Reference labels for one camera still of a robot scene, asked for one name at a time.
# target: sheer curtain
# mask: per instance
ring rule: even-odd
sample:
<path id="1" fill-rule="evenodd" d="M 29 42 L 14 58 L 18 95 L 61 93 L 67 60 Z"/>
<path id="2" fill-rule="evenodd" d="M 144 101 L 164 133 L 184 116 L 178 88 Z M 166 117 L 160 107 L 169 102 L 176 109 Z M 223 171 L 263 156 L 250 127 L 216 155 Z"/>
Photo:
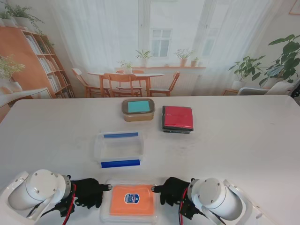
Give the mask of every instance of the sheer curtain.
<path id="1" fill-rule="evenodd" d="M 250 54 L 265 26 L 275 15 L 281 0 L 232 0 L 204 74 L 198 77 L 193 95 L 221 95 L 235 75 L 228 68 Z"/>
<path id="2" fill-rule="evenodd" d="M 73 67 L 85 74 L 88 83 L 99 86 L 99 78 L 86 75 L 86 72 L 114 72 L 117 61 L 122 60 L 123 36 L 119 27 L 124 24 L 120 21 L 118 10 L 130 13 L 133 2 L 137 1 L 51 1 L 52 12 Z"/>

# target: white table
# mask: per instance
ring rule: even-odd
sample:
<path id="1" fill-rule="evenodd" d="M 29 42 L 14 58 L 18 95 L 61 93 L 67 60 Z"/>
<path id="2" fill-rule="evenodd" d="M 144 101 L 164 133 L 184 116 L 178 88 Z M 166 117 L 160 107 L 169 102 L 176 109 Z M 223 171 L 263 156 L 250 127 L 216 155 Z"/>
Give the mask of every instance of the white table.
<path id="1" fill-rule="evenodd" d="M 104 89 L 103 89 L 103 73 L 88 73 L 91 75 L 97 75 L 100 77 L 100 89 L 101 89 L 101 97 L 104 97 Z M 147 96 L 150 96 L 150 88 L 151 88 L 151 77 L 163 76 L 164 74 L 134 74 L 136 76 L 137 81 L 145 81 L 146 82 L 146 91 Z"/>
<path id="2" fill-rule="evenodd" d="M 154 120 L 125 122 L 123 98 L 34 99 L 17 102 L 0 124 L 0 187 L 21 171 L 45 168 L 72 179 L 151 180 L 169 176 L 228 178 L 279 225 L 299 224 L 300 108 L 288 96 L 154 97 Z M 193 134 L 161 131 L 163 105 L 190 106 Z M 99 131 L 139 129 L 139 167 L 100 169 L 93 162 Z M 177 207 L 163 206 L 160 225 L 177 225 Z M 38 224 L 63 221 L 49 213 Z M 185 224 L 210 224 L 196 215 Z M 101 224 L 99 210 L 76 207 L 70 225 Z"/>

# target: wooden chair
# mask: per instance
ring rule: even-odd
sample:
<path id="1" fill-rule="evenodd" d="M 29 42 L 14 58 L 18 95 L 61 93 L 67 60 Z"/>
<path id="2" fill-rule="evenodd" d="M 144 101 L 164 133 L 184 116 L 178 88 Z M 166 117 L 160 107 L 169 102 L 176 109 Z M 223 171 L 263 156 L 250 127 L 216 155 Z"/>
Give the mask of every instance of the wooden chair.
<path id="1" fill-rule="evenodd" d="M 117 71 L 117 74 L 123 74 L 123 73 L 124 73 L 123 70 L 118 70 Z M 142 70 L 133 70 L 132 73 L 133 74 L 143 74 L 144 71 L 142 71 Z M 142 94 L 142 89 L 143 88 L 141 87 L 141 81 L 139 81 L 139 83 L 140 83 L 140 86 L 139 87 L 134 87 L 133 89 L 134 90 L 139 90 L 140 91 L 140 96 L 143 97 L 143 94 Z M 117 87 L 117 89 L 119 89 L 119 90 L 130 90 L 130 88 L 122 88 L 121 87 L 121 82 L 119 83 L 119 87 Z"/>
<path id="2" fill-rule="evenodd" d="M 169 89 L 150 88 L 150 90 L 149 90 L 150 91 L 150 96 L 153 96 L 152 95 L 153 93 L 161 93 L 161 94 L 166 94 L 167 96 L 171 96 L 171 91 L 174 89 L 174 86 L 175 86 L 179 76 L 180 76 L 180 72 L 175 72 L 174 73 L 174 75 L 173 75 L 174 79 L 173 79 Z"/>
<path id="3" fill-rule="evenodd" d="M 132 81 L 136 80 L 136 76 L 134 74 L 104 74 L 104 78 L 108 79 L 109 81 L 109 88 L 110 93 L 112 97 L 115 97 L 115 95 L 118 95 L 120 97 L 121 95 L 131 95 L 131 96 L 137 96 L 139 95 L 139 90 L 134 90 L 132 86 Z M 114 89 L 112 88 L 112 81 L 117 81 L 119 83 L 121 82 L 129 82 L 130 83 L 130 89 L 129 90 L 120 90 L 120 89 Z"/>
<path id="4" fill-rule="evenodd" d="M 82 77 L 82 72 L 80 71 L 80 69 L 73 68 L 72 71 L 75 74 L 75 76 L 77 77 L 77 79 L 80 81 L 80 83 L 85 87 L 84 96 L 86 98 L 91 98 L 92 94 L 101 95 L 101 91 L 100 91 L 101 89 L 100 88 L 89 86 L 88 83 L 86 83 L 86 81 Z M 109 88 L 103 88 L 103 89 L 105 91 L 105 96 L 110 97 Z"/>

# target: black glove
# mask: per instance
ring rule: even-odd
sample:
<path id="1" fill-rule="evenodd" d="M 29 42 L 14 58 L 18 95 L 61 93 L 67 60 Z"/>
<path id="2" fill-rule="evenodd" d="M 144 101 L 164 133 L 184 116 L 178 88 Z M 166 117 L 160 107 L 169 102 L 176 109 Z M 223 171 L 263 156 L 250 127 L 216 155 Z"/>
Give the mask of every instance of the black glove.
<path id="1" fill-rule="evenodd" d="M 162 205 L 167 202 L 169 205 L 179 204 L 184 190 L 188 187 L 189 183 L 175 177 L 170 177 L 163 185 L 155 186 L 155 193 L 160 193 L 160 203 Z"/>
<path id="2" fill-rule="evenodd" d="M 109 191 L 112 186 L 109 184 L 99 184 L 94 178 L 88 178 L 83 180 L 72 180 L 76 185 L 75 204 L 78 206 L 87 206 L 88 209 L 93 207 L 99 208 L 102 203 L 102 197 L 104 191 Z"/>

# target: window frame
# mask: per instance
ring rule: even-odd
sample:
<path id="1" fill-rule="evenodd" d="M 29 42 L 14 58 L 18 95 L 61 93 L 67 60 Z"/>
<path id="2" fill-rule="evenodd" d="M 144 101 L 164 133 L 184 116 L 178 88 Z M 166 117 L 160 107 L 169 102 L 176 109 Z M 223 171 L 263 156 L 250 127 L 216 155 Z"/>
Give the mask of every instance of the window frame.
<path id="1" fill-rule="evenodd" d="M 153 31 L 154 30 L 160 30 L 161 31 L 161 37 L 153 37 Z M 163 37 L 163 31 L 164 30 L 169 30 L 171 32 L 170 37 Z M 150 29 L 150 39 L 149 39 L 149 50 L 152 50 L 152 41 L 160 41 L 159 43 L 159 50 L 158 50 L 158 54 L 159 56 L 157 57 L 153 57 L 154 59 L 166 59 L 169 57 L 170 54 L 170 46 L 171 46 L 171 42 L 172 42 L 172 34 L 173 34 L 173 29 L 167 29 L 167 28 L 151 28 Z M 168 45 L 168 52 L 167 52 L 167 56 L 160 56 L 160 50 L 161 50 L 161 41 L 169 41 L 169 45 Z"/>

